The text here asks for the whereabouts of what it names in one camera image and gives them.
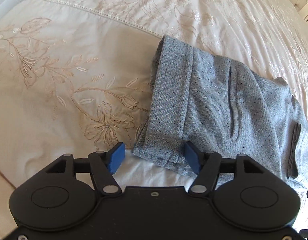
fabric fold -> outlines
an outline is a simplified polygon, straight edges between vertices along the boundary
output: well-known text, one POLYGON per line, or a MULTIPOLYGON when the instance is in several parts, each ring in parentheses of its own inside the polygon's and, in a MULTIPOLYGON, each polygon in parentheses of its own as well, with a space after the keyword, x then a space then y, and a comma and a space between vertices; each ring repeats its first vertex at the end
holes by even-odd
MULTIPOLYGON (((299 123, 308 130, 308 124, 282 78, 273 82, 241 62, 165 36, 153 60, 151 84, 151 110, 133 154, 195 177, 182 148, 192 141, 201 151, 225 158, 245 153, 302 187, 287 173, 294 127, 299 123)), ((218 183, 229 179, 220 175, 218 183)))

decorative stitching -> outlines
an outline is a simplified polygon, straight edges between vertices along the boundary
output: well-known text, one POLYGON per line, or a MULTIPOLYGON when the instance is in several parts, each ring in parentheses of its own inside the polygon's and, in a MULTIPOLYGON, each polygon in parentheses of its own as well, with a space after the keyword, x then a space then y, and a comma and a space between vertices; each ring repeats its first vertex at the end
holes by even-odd
POLYGON ((119 22, 119 23, 123 23, 129 27, 132 27, 132 28, 135 28, 135 29, 138 29, 140 31, 143 31, 145 33, 148 33, 148 34, 151 34, 152 36, 154 37, 157 37, 157 38, 163 38, 163 35, 160 35, 148 28, 145 28, 143 26, 139 26, 138 24, 135 24, 135 23, 131 23, 131 22, 128 22, 126 20, 122 20, 118 17, 115 17, 115 16, 112 16, 108 13, 102 13, 101 11, 97 11, 95 9, 91 9, 91 8, 88 8, 88 7, 85 7, 85 6, 82 6, 82 5, 78 5, 78 4, 74 4, 74 3, 69 3, 69 2, 65 2, 65 1, 60 1, 60 0, 43 0, 43 1, 47 1, 47 2, 52 2, 52 3, 56 3, 56 4, 62 4, 62 5, 67 5, 67 6, 70 6, 70 7, 73 7, 73 8, 77 8, 77 9, 80 9, 82 11, 85 11, 85 12, 90 12, 92 14, 95 14, 95 15, 98 15, 98 16, 102 16, 102 17, 105 17, 107 19, 110 19, 110 20, 113 20, 113 21, 116 21, 116 22, 119 22))

silver rivet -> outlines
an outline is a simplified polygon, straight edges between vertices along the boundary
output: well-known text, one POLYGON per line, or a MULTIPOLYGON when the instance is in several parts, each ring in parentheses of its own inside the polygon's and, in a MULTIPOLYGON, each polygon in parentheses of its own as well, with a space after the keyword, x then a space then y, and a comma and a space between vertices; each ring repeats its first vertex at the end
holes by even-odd
POLYGON ((203 185, 195 185, 191 187, 191 191, 194 193, 204 193, 207 188, 203 185))
POLYGON ((113 193, 118 192, 118 187, 115 185, 107 185, 103 188, 103 191, 105 193, 113 194, 113 193))
POLYGON ((18 236, 18 240, 27 240, 27 237, 24 235, 18 236))
POLYGON ((151 192, 151 196, 152 196, 152 197, 158 197, 158 196, 159 196, 159 193, 156 192, 156 191, 153 191, 153 192, 151 192))

white sheet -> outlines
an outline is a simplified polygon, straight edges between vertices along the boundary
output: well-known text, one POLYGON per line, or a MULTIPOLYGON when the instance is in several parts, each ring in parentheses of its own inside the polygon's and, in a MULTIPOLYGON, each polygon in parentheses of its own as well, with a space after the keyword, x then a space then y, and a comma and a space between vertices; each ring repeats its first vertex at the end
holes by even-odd
MULTIPOLYGON (((25 0, 0 20, 7 179, 19 186, 64 153, 131 148, 163 34, 282 76, 308 119, 308 28, 288 0, 25 0)), ((192 182, 130 154, 115 178, 122 187, 192 182)), ((299 218, 297 229, 308 225, 299 218)))

lace trim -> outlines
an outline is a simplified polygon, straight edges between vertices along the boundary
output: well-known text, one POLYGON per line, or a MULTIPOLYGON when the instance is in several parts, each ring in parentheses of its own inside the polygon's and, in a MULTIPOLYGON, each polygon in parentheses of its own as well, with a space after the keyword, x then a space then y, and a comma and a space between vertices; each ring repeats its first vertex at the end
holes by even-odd
POLYGON ((160 34, 154 32, 154 31, 152 31, 152 30, 150 30, 148 28, 145 28, 145 27, 140 26, 140 25, 135 24, 135 23, 131 23, 131 22, 122 20, 120 18, 117 18, 117 17, 112 16, 112 15, 107 14, 107 13, 103 13, 103 12, 95 10, 95 9, 91 9, 91 8, 88 8, 88 7, 85 7, 85 6, 82 6, 82 5, 78 5, 78 4, 74 4, 74 3, 69 3, 69 2, 65 2, 65 1, 61 1, 61 0, 43 0, 43 1, 52 2, 52 3, 56 3, 56 4, 67 5, 67 6, 70 6, 70 7, 73 7, 73 8, 77 8, 77 9, 85 11, 85 12, 89 12, 89 13, 92 13, 92 14, 95 14, 95 15, 98 15, 98 16, 102 16, 102 17, 105 17, 107 19, 119 22, 119 23, 123 23, 123 24, 125 24, 125 25, 127 25, 129 27, 132 27, 132 28, 138 29, 140 31, 143 31, 145 33, 151 34, 154 37, 157 37, 157 38, 160 38, 160 39, 163 38, 163 35, 160 35, 160 34))

